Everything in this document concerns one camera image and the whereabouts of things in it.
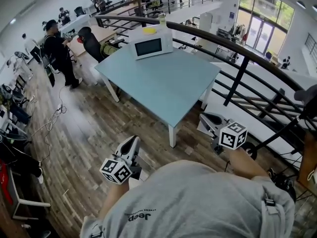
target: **black wheel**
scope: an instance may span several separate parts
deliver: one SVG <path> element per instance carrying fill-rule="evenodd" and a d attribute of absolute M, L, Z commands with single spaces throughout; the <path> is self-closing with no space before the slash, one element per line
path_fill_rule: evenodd
<path fill-rule="evenodd" d="M 258 156 L 258 152 L 257 150 L 255 151 L 251 151 L 252 149 L 255 148 L 255 145 L 250 143 L 250 142 L 245 142 L 242 146 L 242 149 L 245 150 L 247 152 L 247 154 L 253 159 L 255 160 Z"/>

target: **forearm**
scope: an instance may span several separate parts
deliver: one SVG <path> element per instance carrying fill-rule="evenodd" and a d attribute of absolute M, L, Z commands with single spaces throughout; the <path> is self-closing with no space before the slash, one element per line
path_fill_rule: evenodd
<path fill-rule="evenodd" d="M 252 179 L 256 176 L 268 177 L 267 172 L 256 163 L 246 151 L 239 148 L 235 151 L 229 151 L 230 164 L 237 176 Z"/>
<path fill-rule="evenodd" d="M 113 184 L 109 190 L 107 198 L 102 206 L 98 218 L 103 220 L 109 210 L 116 204 L 116 202 L 129 191 L 129 179 L 122 185 Z"/>

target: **microwave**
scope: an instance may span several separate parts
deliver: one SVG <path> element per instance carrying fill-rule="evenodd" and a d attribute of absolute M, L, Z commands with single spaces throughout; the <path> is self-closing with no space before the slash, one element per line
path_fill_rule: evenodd
<path fill-rule="evenodd" d="M 129 40 L 135 60 L 173 52 L 172 30 L 166 26 L 153 25 L 131 30 Z"/>

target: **glass door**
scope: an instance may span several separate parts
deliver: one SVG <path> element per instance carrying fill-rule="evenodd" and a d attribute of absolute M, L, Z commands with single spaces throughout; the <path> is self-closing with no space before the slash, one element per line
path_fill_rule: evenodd
<path fill-rule="evenodd" d="M 273 27 L 270 24 L 267 24 L 266 22 L 262 23 L 259 38 L 255 47 L 256 51 L 259 51 L 261 54 L 264 54 L 264 52 L 267 49 L 269 40 L 271 38 L 272 30 Z"/>
<path fill-rule="evenodd" d="M 246 45 L 250 46 L 252 49 L 254 49 L 254 46 L 258 40 L 262 23 L 263 21 L 261 19 L 252 17 L 250 31 L 246 42 Z"/>

